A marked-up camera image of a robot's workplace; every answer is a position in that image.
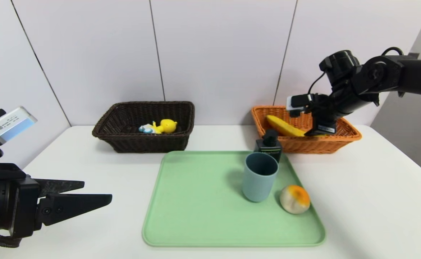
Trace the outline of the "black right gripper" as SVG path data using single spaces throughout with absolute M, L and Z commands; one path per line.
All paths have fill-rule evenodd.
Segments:
M 312 129 L 304 133 L 305 137 L 334 135 L 337 132 L 335 113 L 312 113 Z

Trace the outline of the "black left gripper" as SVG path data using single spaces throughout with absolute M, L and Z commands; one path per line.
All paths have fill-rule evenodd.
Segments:
M 0 180 L 0 230 L 9 231 L 11 238 L 25 238 L 42 225 L 64 220 L 109 205 L 112 194 L 61 194 L 84 188 L 84 181 L 32 179 Z

